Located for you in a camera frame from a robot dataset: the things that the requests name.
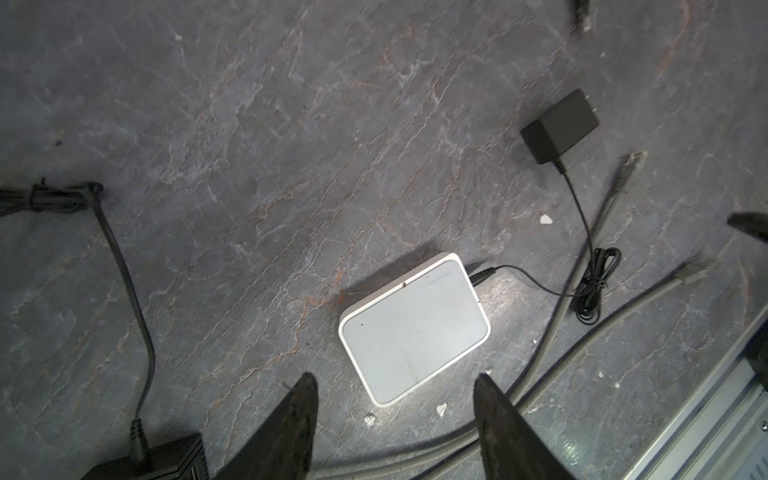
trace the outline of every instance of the white rectangular device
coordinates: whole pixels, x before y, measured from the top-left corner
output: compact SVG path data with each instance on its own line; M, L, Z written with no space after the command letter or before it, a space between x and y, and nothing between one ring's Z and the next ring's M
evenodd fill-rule
M373 403L390 406L491 334L464 265L441 253L344 310L339 336Z

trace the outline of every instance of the black power cable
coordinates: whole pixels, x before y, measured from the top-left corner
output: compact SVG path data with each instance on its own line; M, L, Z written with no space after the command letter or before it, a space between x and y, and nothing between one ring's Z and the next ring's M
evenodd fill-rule
M618 248L608 249L595 249L592 243L592 234L589 229L589 223L587 217L584 215L584 211L581 209L581 203L578 201L576 190L571 183L571 179L568 177L568 172L565 170L563 162L558 158L554 161L555 167L558 172L565 178L565 183L568 185L568 189L571 192L571 196L576 203L576 209L578 210L581 222L584 224L584 230L587 232L587 244L589 246L589 264L584 272L584 276L581 279L581 285L577 289L576 293L559 293L554 290L550 290L546 286L542 285L536 280L528 271L524 268L516 265L500 265L492 266L485 270L475 273L469 277L469 281L472 286L477 286L480 283L485 282L491 275L496 273L502 268L511 268L524 274L528 277L537 287L552 295L561 296L564 298L573 298L573 309L576 312L576 317L584 325L594 325L600 320L601 315L601 300L602 290L607 286L608 279L611 277L616 268L621 262L621 251Z
M134 283L131 280L131 273L120 251L118 241L114 238L112 229L109 227L104 211L101 209L101 193L104 191L104 185L97 182L85 182L83 184L71 185L65 188L53 188L45 184L43 178L39 184L33 184L29 191L15 188L0 188L0 217L15 214L24 210L32 212L52 212L54 214L73 214L75 212L91 208L96 216L99 227L107 239L109 249L112 252L114 261L118 264L120 275L125 284L125 290L128 294L128 301L136 317L136 324L141 331L144 339L144 345L147 347L147 379L144 382L144 388L141 390L138 404L136 405L136 416L131 422L131 460L138 471L142 471L149 466L149 446L147 437L141 427L141 407L144 406L144 400L152 385L154 377L154 347L152 338L147 328L147 322L144 320L144 314L141 312L141 305L136 297Z

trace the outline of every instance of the white paint chip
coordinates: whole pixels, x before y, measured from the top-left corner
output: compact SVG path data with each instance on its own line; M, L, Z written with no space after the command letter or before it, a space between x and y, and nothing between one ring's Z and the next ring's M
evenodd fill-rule
M366 423L366 427L371 428L374 423L376 423L376 416L372 413L369 413L366 415L364 419L362 419Z

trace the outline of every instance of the white debris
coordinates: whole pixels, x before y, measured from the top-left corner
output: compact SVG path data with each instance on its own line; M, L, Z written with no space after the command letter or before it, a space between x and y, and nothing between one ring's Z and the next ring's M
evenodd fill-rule
M374 423L376 423L376 416L372 413L369 413L366 415L364 419L362 419L366 423L366 427L371 428Z

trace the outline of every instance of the gray marble surface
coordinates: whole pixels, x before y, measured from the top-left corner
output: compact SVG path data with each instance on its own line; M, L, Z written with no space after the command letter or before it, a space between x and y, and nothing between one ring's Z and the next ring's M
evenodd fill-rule
M526 412L554 453L578 478L620 477L765 300L768 248L724 223L768 210L763 1L600 1L585 37L567 0L2 8L0 179L106 185L157 348L150 443L200 430L212 472L306 370L324 468L466 424L479 372L514 381L555 299L511 273L478 288L489 340L388 409L336 326L441 251L562 286L584 233L519 129L574 88L602 123L564 159L588 213L622 157L650 154L608 226L624 262L606 311L698 250L721 265L611 330ZM2 232L0 476L80 478L127 454L141 337L90 214L18 214ZM554 354L586 331L571 317ZM474 461L452 477L482 475Z

